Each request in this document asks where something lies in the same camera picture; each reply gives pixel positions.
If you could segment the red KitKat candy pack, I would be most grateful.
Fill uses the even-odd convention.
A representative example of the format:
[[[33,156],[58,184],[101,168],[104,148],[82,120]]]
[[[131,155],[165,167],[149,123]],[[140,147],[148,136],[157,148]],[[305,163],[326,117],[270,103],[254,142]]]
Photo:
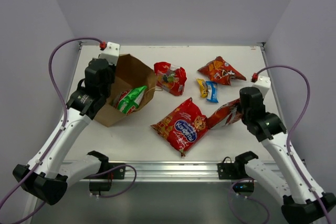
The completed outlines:
[[[242,118],[240,99],[230,101],[218,108],[206,120],[209,129],[216,129],[238,122]]]

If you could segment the brown paper bag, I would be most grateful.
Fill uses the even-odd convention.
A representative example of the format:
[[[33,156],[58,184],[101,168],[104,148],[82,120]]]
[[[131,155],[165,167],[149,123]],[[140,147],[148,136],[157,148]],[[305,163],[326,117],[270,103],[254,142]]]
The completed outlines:
[[[112,102],[121,92],[141,86],[147,86],[147,89],[139,107],[133,112],[134,114],[142,110],[153,99],[156,75],[152,68],[131,54],[121,55],[116,66],[115,82],[111,85],[111,94],[94,120],[106,127],[111,127],[124,119],[126,115],[114,108]]]

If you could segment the green chip bag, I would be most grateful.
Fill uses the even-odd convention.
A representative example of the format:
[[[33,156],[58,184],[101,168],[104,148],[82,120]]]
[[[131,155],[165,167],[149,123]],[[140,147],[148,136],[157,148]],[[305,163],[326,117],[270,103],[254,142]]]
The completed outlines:
[[[147,86],[141,86],[121,92],[113,100],[112,106],[125,115],[139,108]]]

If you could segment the blue white snack pack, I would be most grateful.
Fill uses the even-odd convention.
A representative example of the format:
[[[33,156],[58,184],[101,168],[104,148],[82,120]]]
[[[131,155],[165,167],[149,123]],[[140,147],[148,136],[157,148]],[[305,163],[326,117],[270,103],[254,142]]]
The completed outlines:
[[[207,90],[208,90],[208,94],[207,94],[207,98],[206,100],[208,102],[211,103],[218,103],[218,99],[217,99],[217,83],[216,82],[212,82],[212,81],[206,81],[206,85],[207,85]]]

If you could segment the red Doritos chip bag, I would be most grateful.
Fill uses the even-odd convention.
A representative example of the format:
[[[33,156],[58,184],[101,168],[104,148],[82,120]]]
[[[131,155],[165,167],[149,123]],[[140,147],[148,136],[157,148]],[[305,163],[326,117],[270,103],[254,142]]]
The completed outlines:
[[[224,86],[230,86],[232,80],[247,80],[244,75],[237,71],[221,56],[216,57],[197,71],[202,75],[207,76],[210,81]]]

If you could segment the yellow M&M candy pack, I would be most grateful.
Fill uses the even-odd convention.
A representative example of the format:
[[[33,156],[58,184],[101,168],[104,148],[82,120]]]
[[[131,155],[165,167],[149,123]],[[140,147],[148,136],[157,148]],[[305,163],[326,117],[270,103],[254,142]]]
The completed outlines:
[[[208,87],[207,87],[206,81],[204,79],[197,78],[196,82],[199,85],[200,97],[201,98],[207,98],[207,96],[208,96]]]

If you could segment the red Skittles candy pack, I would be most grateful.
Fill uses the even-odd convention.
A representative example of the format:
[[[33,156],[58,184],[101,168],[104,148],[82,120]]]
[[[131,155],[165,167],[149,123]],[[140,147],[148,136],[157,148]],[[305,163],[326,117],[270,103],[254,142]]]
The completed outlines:
[[[184,68],[172,65],[168,62],[154,64],[156,85],[174,96],[181,96],[187,81]]]

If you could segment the large red candy bag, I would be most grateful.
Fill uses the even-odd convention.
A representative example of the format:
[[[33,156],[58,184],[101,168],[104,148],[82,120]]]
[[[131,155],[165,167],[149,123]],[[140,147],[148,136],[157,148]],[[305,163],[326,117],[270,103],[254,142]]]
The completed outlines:
[[[151,128],[184,157],[208,132],[206,120],[193,99],[188,98]]]

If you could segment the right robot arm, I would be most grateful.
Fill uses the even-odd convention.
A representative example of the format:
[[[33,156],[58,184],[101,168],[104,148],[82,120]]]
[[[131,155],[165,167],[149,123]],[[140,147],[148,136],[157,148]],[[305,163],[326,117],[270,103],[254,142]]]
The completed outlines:
[[[272,156],[282,176],[266,167],[252,151],[235,157],[236,176],[259,182],[278,202],[288,223],[313,223],[326,216],[335,207],[335,195],[326,193],[309,174],[281,119],[266,111],[261,91],[245,87],[239,95],[242,122]]]

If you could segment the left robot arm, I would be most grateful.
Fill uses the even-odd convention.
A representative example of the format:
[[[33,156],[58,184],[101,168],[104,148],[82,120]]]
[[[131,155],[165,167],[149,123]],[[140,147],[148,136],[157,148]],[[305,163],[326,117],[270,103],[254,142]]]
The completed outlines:
[[[23,190],[54,205],[76,182],[87,177],[107,176],[109,159],[99,152],[91,151],[84,159],[69,165],[63,165],[63,161],[110,96],[117,62],[117,56],[105,54],[89,62],[84,79],[70,96],[63,118],[46,143],[27,165],[14,168],[13,175]]]

